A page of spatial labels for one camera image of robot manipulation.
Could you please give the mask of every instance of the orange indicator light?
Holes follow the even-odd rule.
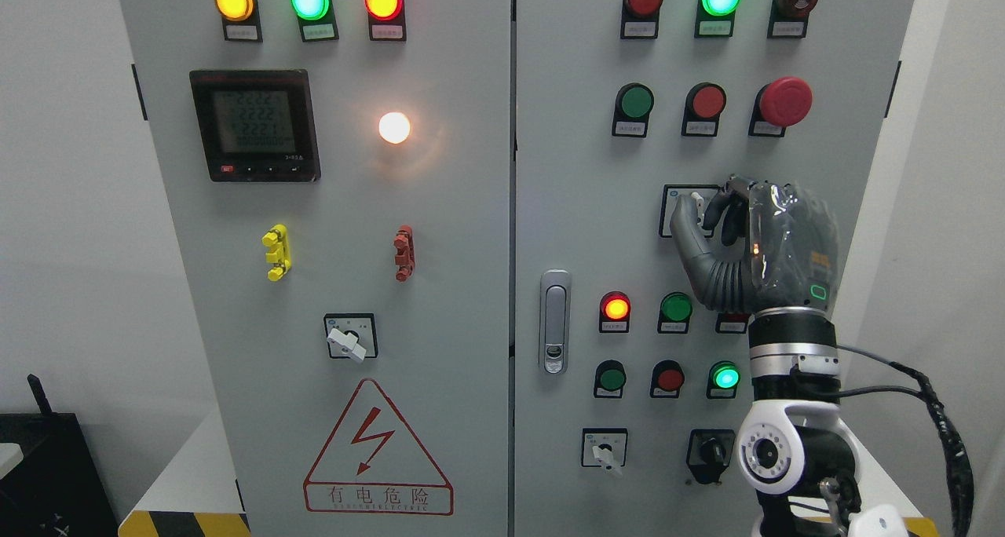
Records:
[[[394,19],[401,13],[401,9],[404,7],[405,0],[364,0],[366,1],[367,11],[373,15],[375,19],[381,21],[390,21]]]
[[[601,303],[603,308],[604,316],[611,320],[622,320],[628,317],[628,312],[631,311],[631,305],[628,303],[628,298],[621,293],[611,293],[604,296],[604,301]]]

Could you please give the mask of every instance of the red emergency stop button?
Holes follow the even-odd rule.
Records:
[[[789,75],[780,77],[761,89],[758,108],[768,123],[777,127],[790,127],[810,113],[813,91],[806,80]]]

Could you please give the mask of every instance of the black cable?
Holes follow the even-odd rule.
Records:
[[[966,537],[966,534],[970,531],[971,517],[974,513],[974,471],[970,465],[970,457],[967,454],[967,447],[963,443],[963,438],[960,436],[960,432],[956,429],[956,426],[953,425],[949,415],[946,414],[946,406],[939,400],[939,395],[936,394],[929,377],[910,366],[888,360],[863,349],[844,345],[838,345],[838,348],[862,355],[877,362],[882,362],[890,368],[911,376],[918,382],[921,390],[912,390],[902,386],[873,386],[857,390],[847,390],[845,392],[817,392],[816,390],[807,388],[805,385],[800,385],[799,374],[794,370],[792,378],[796,387],[812,395],[826,397],[844,397],[844,395],[893,391],[907,393],[924,401],[926,407],[928,407],[929,416],[932,417],[932,421],[936,424],[936,429],[939,431],[939,440],[942,443],[943,456],[946,460],[946,486],[949,490],[950,509],[953,512],[953,535],[955,537]]]

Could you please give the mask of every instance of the green push button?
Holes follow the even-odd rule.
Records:
[[[600,387],[604,388],[609,392],[615,392],[623,388],[625,385],[625,373],[612,368],[610,370],[605,370],[600,375]]]
[[[652,93],[643,85],[635,85],[621,96],[621,111],[632,119],[645,117],[652,111]]]
[[[659,311],[664,318],[670,321],[682,322],[687,321],[694,308],[686,294],[676,293],[663,298],[662,304],[659,305]]]
[[[740,383],[740,371],[732,362],[719,362],[712,367],[712,381],[716,387],[728,390]]]

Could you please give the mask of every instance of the switch plate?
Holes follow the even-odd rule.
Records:
[[[325,316],[325,345],[328,347],[328,356],[348,359],[348,356],[337,353],[328,344],[328,334],[333,329],[338,329],[342,333],[356,334],[360,339],[360,345],[367,349],[366,358],[377,358],[377,326],[374,323],[374,314],[327,314]]]
[[[663,200],[659,208],[659,236],[663,238],[673,236],[670,231],[670,216],[673,215],[673,209],[677,206],[677,198],[680,197],[680,194],[692,192],[697,192],[705,198],[705,204],[709,205],[709,201],[719,192],[719,186],[714,184],[666,184],[663,186]],[[698,217],[702,216],[705,216],[705,207],[698,210]],[[705,231],[705,236],[711,238],[715,236],[715,229]]]
[[[586,468],[600,468],[593,458],[593,447],[600,444],[610,444],[614,459],[625,466],[625,456],[628,450],[628,429],[625,428],[586,428],[583,429],[583,456],[580,465]]]

